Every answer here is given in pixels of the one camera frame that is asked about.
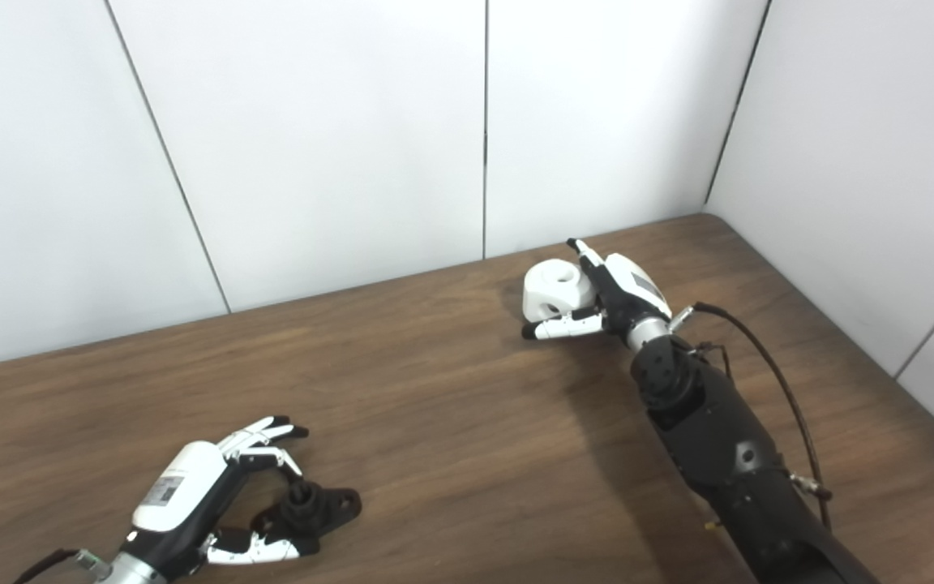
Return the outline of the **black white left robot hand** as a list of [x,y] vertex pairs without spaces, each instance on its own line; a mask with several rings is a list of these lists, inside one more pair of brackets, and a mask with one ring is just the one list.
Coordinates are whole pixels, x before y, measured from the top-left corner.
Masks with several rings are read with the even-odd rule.
[[205,565],[257,565],[295,560],[316,550],[256,529],[224,532],[222,515],[255,472],[279,470],[302,479],[284,439],[305,439],[307,428],[286,415],[267,415],[218,443],[186,444],[132,515],[132,528],[109,565],[105,583],[174,583]]

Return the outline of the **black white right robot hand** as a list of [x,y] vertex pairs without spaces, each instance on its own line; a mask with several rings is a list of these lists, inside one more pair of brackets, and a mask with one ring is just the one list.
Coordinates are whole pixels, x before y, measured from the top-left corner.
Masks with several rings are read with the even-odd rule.
[[581,238],[566,244],[577,256],[575,264],[544,261],[525,274],[524,339],[606,333],[637,352],[670,335],[672,310],[641,266],[622,254],[601,255]]

